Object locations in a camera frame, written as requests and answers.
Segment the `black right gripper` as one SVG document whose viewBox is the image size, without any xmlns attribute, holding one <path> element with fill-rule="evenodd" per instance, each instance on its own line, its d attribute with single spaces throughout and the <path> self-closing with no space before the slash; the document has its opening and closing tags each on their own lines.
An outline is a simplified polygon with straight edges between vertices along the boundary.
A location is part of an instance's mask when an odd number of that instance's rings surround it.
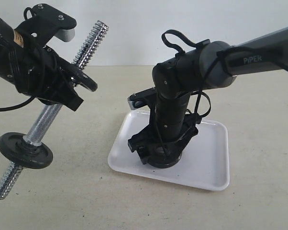
<svg viewBox="0 0 288 230">
<path fill-rule="evenodd" d="M 149 147 L 161 144 L 164 148 L 164 144 L 176 144 L 184 150 L 191 139 L 198 134 L 198 129 L 193 125 L 193 121 L 193 115 L 185 115 L 180 133 L 176 138 L 170 140 L 160 139 L 161 131 L 156 131 L 155 124 L 149 122 L 144 129 L 128 139 L 128 147 L 131 152 L 137 152 L 143 165 L 153 165 L 158 158 L 156 153 Z"/>
</svg>

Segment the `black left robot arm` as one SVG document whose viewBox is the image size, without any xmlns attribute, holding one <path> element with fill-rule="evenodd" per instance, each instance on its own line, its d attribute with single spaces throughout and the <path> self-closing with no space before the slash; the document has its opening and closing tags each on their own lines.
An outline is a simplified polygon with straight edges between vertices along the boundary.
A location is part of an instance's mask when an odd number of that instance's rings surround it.
<svg viewBox="0 0 288 230">
<path fill-rule="evenodd" d="M 22 108 L 34 99 L 76 111 L 83 99 L 76 93 L 72 80 L 83 72 L 47 46 L 59 32 L 73 30 L 76 19 L 50 5 L 27 7 L 23 17 L 15 28 L 0 17 L 0 78 L 28 99 L 0 107 L 0 112 Z"/>
</svg>

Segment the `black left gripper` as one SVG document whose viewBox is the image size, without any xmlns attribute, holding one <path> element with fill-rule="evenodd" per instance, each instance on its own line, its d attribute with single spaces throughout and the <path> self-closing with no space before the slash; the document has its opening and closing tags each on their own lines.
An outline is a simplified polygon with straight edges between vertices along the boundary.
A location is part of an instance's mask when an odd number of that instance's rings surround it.
<svg viewBox="0 0 288 230">
<path fill-rule="evenodd" d="M 29 96 L 20 105 L 39 99 L 47 105 L 62 104 L 76 111 L 83 99 L 72 85 L 67 68 L 70 63 L 52 48 L 14 48 L 14 86 L 17 92 Z"/>
</svg>

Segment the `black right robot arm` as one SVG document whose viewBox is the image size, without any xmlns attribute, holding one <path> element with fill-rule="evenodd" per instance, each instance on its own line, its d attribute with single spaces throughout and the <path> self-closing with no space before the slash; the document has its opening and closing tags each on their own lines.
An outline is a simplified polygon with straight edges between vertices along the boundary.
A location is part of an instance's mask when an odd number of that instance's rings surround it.
<svg viewBox="0 0 288 230">
<path fill-rule="evenodd" d="M 198 134 L 203 115 L 188 109 L 191 96 L 230 86 L 244 74 L 285 70 L 288 72 L 288 27 L 233 46 L 224 41 L 190 41 L 170 29 L 161 36 L 176 53 L 152 69 L 152 88 L 128 97 L 131 109 L 147 106 L 149 123 L 128 140 L 143 164 L 169 168 Z"/>
</svg>

